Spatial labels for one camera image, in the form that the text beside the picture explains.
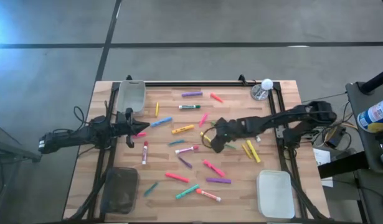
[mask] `concrete floor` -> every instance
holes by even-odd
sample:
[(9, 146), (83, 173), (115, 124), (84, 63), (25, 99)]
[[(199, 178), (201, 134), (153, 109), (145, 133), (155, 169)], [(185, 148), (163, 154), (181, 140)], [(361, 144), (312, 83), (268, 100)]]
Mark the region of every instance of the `concrete floor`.
[[(81, 44), (106, 39), (115, 0), (0, 0), (0, 44)], [(377, 42), (381, 0), (124, 0), (113, 43)], [(103, 49), (0, 49), (0, 127), (29, 150), (87, 111)], [(342, 93), (383, 71), (380, 47), (111, 49), (102, 80), (296, 80), (302, 100)], [(334, 108), (345, 96), (328, 99)], [(362, 150), (352, 133), (352, 147)], [(77, 148), (23, 162), (0, 223), (61, 219)], [(335, 219), (354, 220), (328, 196)]]

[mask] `wooden table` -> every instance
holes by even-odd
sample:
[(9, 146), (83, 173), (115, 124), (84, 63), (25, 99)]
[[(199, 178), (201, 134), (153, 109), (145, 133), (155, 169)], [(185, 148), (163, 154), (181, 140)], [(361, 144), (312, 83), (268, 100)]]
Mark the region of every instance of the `wooden table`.
[[(301, 104), (298, 87), (295, 81), (280, 81), (285, 108), (290, 109)], [(105, 113), (104, 100), (109, 100), (112, 82), (97, 82), (93, 91), (88, 119)], [(181, 93), (188, 91), (203, 91), (203, 96), (183, 98)], [(209, 97), (214, 92), (224, 103), (219, 103)], [(155, 117), (156, 102), (159, 102), (159, 115)], [(199, 110), (179, 110), (179, 105), (201, 105)], [(198, 122), (202, 115), (208, 113), (205, 124), (199, 128)], [(137, 120), (154, 122), (168, 116), (173, 121), (157, 126), (148, 127), (147, 136), (134, 139), (135, 148), (130, 149), (125, 143), (125, 137), (119, 138), (115, 154), (115, 167), (134, 167), (139, 172), (139, 188), (135, 209), (127, 215), (107, 214), (107, 222), (264, 222), (268, 221), (258, 211), (256, 178), (261, 170), (280, 170), (278, 151), (273, 130), (267, 130), (260, 135), (262, 141), (257, 143), (251, 138), (260, 163), (249, 159), (239, 139), (230, 144), (237, 149), (225, 148), (220, 154), (201, 144), (200, 132), (211, 127), (210, 121), (220, 117), (236, 119), (246, 116), (270, 115), (268, 100), (255, 101), (250, 97), (250, 87), (147, 87), (144, 115)], [(181, 134), (171, 134), (172, 129), (194, 124), (195, 128)], [(207, 134), (214, 137), (214, 132)], [(169, 142), (185, 139), (187, 143), (172, 147)], [(147, 165), (141, 165), (143, 142), (148, 140)], [(198, 152), (187, 152), (183, 158), (193, 165), (188, 169), (175, 155), (176, 149), (198, 145)], [(82, 146), (80, 151), (90, 148)], [(329, 216), (326, 199), (321, 186), (319, 173), (314, 159), (311, 144), (305, 143), (297, 149), (296, 157), (303, 190), (321, 213)], [(69, 197), (65, 207), (64, 218), (71, 216), (83, 203), (90, 193), (95, 175), (98, 151), (91, 150), (77, 160), (73, 174)], [(225, 172), (225, 178), (232, 179), (232, 184), (208, 183), (206, 177), (219, 177), (215, 172), (202, 164), (202, 160), (211, 161)], [(165, 177), (166, 172), (172, 172), (188, 177), (188, 184)], [(148, 197), (143, 193), (156, 181), (159, 185)], [(202, 190), (222, 198), (216, 202), (197, 193), (191, 193), (179, 200), (175, 195), (189, 187), (199, 184)], [(299, 215), (296, 195), (294, 193), (296, 216)]]

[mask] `red highlighter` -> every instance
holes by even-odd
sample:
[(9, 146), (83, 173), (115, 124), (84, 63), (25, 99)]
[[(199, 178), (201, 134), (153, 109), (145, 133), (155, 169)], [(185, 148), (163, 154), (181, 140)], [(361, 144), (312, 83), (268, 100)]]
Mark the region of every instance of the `red highlighter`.
[(171, 174), (170, 172), (166, 172), (165, 176), (166, 176), (166, 177), (172, 177), (172, 178), (174, 178), (174, 179), (177, 179), (177, 180), (180, 180), (180, 181), (183, 181), (183, 182), (186, 182), (186, 183), (189, 182), (189, 179), (188, 179), (188, 178), (181, 177), (181, 176), (176, 175), (176, 174)]
[(217, 100), (217, 101), (223, 103), (223, 100), (220, 99), (218, 96), (216, 96), (215, 93), (211, 93), (211, 94), (210, 94), (210, 97), (212, 97), (213, 99), (215, 99), (215, 100)]
[(215, 166), (213, 166), (208, 160), (204, 159), (204, 162), (203, 162), (207, 167), (211, 168), (212, 170), (214, 170), (215, 172), (217, 172), (217, 174), (219, 174), (221, 177), (224, 177), (224, 172), (221, 171), (220, 169), (216, 168)]

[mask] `yellow highlighter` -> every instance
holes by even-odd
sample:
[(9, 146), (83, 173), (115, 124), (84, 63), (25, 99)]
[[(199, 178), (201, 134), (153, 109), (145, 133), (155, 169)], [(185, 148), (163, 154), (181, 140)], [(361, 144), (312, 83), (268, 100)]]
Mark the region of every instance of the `yellow highlighter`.
[(248, 149), (244, 145), (242, 145), (242, 148), (244, 149), (245, 153), (247, 153), (249, 159), (252, 159), (251, 153), (249, 153)]
[(193, 129), (194, 128), (194, 125), (189, 125), (189, 126), (186, 126), (186, 127), (183, 127), (183, 128), (179, 128), (179, 129), (175, 129), (175, 130), (172, 130), (172, 134), (177, 134), (177, 133), (180, 133), (180, 132), (183, 132), (183, 131), (187, 131), (187, 130), (190, 130), (190, 129)]
[(158, 116), (158, 106), (159, 106), (159, 103), (156, 102), (155, 116)]
[(206, 136), (206, 135), (204, 135), (204, 139), (206, 139), (206, 141), (209, 141), (209, 143), (210, 143), (210, 138), (208, 137), (208, 136)]
[(255, 148), (253, 148), (253, 145), (252, 145), (251, 141), (247, 140), (247, 144), (248, 144), (248, 146), (249, 146), (249, 148), (250, 148), (254, 158), (256, 159), (256, 162), (260, 162), (258, 154), (256, 153)]

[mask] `purple marker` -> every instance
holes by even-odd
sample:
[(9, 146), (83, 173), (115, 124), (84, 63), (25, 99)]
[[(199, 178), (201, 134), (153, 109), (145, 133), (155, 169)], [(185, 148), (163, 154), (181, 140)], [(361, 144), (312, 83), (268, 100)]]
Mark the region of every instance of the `purple marker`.
[(199, 92), (183, 93), (181, 96), (185, 97), (185, 96), (199, 96), (199, 95), (202, 95), (201, 91), (199, 91)]
[(190, 169), (192, 169), (192, 165), (191, 165), (189, 162), (185, 161), (185, 160), (184, 160), (183, 158), (181, 158), (180, 156), (178, 156), (177, 158), (179, 158), (180, 161), (182, 161), (182, 162), (184, 163), (184, 165), (186, 165), (186, 166), (188, 166)]
[(206, 178), (206, 181), (208, 181), (208, 182), (224, 183), (224, 184), (231, 184), (231, 180), (230, 179), (222, 179), (222, 178), (208, 177), (208, 178)]

